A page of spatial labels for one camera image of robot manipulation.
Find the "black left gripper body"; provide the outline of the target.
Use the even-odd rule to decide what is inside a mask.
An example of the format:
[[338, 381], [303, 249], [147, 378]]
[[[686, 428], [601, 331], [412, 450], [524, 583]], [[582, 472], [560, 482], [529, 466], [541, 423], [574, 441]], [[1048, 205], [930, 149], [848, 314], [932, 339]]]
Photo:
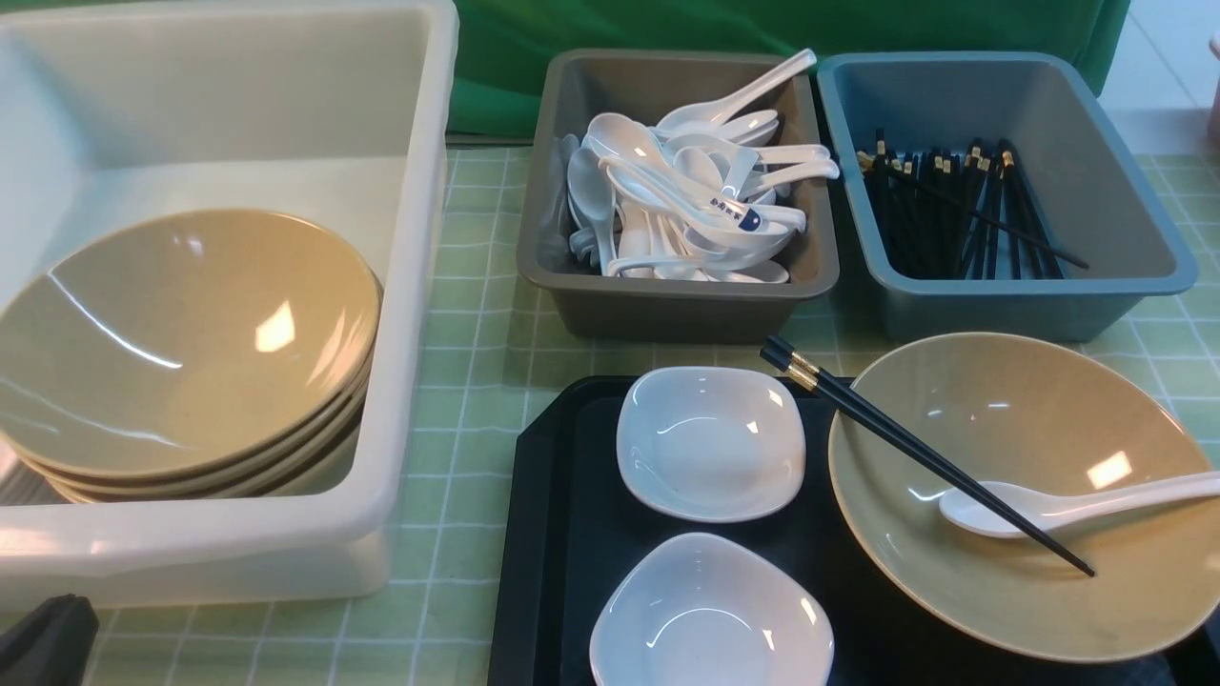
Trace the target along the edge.
[[4, 631], [1, 684], [83, 684], [99, 626], [98, 613], [87, 596], [45, 599]]

